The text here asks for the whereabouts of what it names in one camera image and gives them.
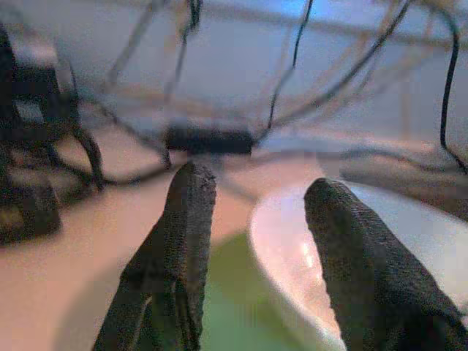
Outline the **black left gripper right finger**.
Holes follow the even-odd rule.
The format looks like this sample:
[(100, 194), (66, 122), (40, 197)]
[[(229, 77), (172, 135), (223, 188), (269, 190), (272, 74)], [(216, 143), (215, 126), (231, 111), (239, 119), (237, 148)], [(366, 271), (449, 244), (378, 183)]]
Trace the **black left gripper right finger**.
[(375, 211), (343, 183), (304, 195), (331, 308), (348, 350), (466, 350), (461, 312)]

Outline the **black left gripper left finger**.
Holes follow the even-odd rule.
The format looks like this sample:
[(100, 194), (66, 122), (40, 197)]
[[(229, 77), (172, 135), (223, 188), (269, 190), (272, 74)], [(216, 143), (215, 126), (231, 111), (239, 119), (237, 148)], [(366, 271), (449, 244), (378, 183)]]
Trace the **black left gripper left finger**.
[(213, 173), (187, 162), (164, 211), (122, 271), (94, 350), (133, 350), (151, 308), (154, 350), (199, 350), (216, 202)]

